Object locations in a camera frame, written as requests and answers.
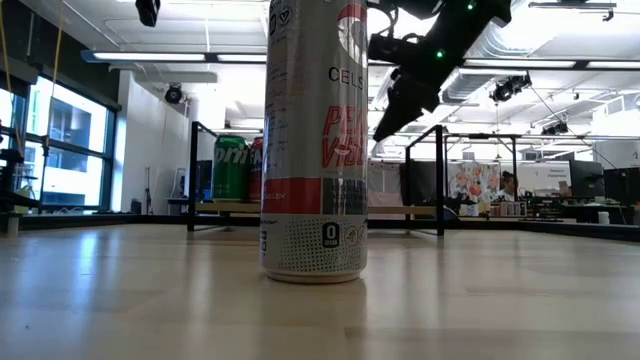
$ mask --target camera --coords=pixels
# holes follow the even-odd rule
[[[522,92],[522,89],[533,85],[529,74],[525,76],[511,76],[507,81],[496,84],[496,89],[489,94],[489,98],[496,104],[509,101],[514,95]]]
[[[182,92],[182,84],[170,84],[169,90],[164,95],[164,99],[167,100],[169,104],[180,104],[182,99],[184,98],[184,93]]]
[[[136,0],[140,22],[144,26],[155,27],[160,12],[160,0]]]

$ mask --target wooden table surface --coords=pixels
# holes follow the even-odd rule
[[[640,247],[510,231],[369,235],[360,280],[265,279],[258,230],[0,239],[0,359],[638,359]]]

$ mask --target beverage can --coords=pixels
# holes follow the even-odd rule
[[[367,252],[364,0],[272,0],[261,264],[291,282],[356,279]]]
[[[244,138],[220,135],[214,147],[213,200],[241,202],[249,186],[249,146]]]
[[[262,149],[264,138],[257,137],[251,144],[249,161],[249,201],[260,202],[262,198]]]

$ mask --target black metal frame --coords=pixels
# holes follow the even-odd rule
[[[195,231],[198,221],[196,219],[196,184],[198,173],[198,134],[204,131],[214,138],[218,138],[218,134],[211,131],[198,121],[191,122],[191,144],[189,147],[189,210],[187,214],[187,231]]]
[[[444,156],[446,151],[443,151],[444,143],[444,127],[442,125],[435,125],[431,127],[429,130],[425,131],[422,135],[420,135],[417,139],[411,142],[405,148],[405,176],[404,176],[404,186],[405,192],[407,195],[407,199],[411,199],[411,148],[416,146],[422,140],[424,140],[427,136],[431,135],[435,132],[436,135],[436,234],[438,236],[444,236],[445,230],[445,221],[444,221],[444,178],[445,178],[445,159]],[[413,221],[411,220],[411,215],[405,216],[405,227],[406,229],[413,228]]]
[[[520,138],[521,135],[517,135],[517,134],[505,134],[505,135],[500,135],[500,134],[447,134],[444,136],[444,177],[445,179],[447,179],[447,184],[445,184],[445,194],[447,197],[449,197],[449,150],[447,148],[447,145],[449,144],[449,138],[457,138],[457,139],[463,139],[463,138],[468,138],[468,139],[483,139],[483,140],[487,140],[487,139],[497,139],[500,144],[502,144],[503,146],[505,146],[509,151],[511,151],[511,161],[513,163],[513,177],[514,177],[514,181],[515,181],[515,193],[513,195],[513,198],[515,201],[518,201],[518,159],[517,159],[517,150],[516,150],[516,145],[518,142],[518,138]],[[507,144],[505,144],[502,139],[510,139],[511,140],[511,149],[509,149],[509,146]]]

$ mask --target ceiling light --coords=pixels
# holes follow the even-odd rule
[[[525,76],[526,70],[503,70],[503,69],[473,69],[462,68],[458,69],[458,72],[462,75],[504,75],[504,76]]]
[[[369,66],[397,66],[390,62],[381,61],[381,60],[369,60]]]
[[[211,129],[217,134],[262,134],[259,129]]]
[[[587,69],[640,69],[640,61],[590,61]]]
[[[220,62],[255,62],[266,63],[267,55],[251,55],[251,54],[227,54],[218,55],[218,61]]]
[[[611,9],[618,5],[614,2],[602,2],[602,3],[585,3],[579,1],[564,1],[564,2],[531,2],[530,8],[536,9]]]
[[[96,52],[93,56],[103,61],[158,61],[158,62],[204,62],[204,54],[181,53],[134,53],[134,52]]]
[[[501,69],[536,69],[536,68],[563,68],[575,66],[575,61],[569,60],[529,60],[529,59],[466,59],[464,67],[477,68],[501,68]]]

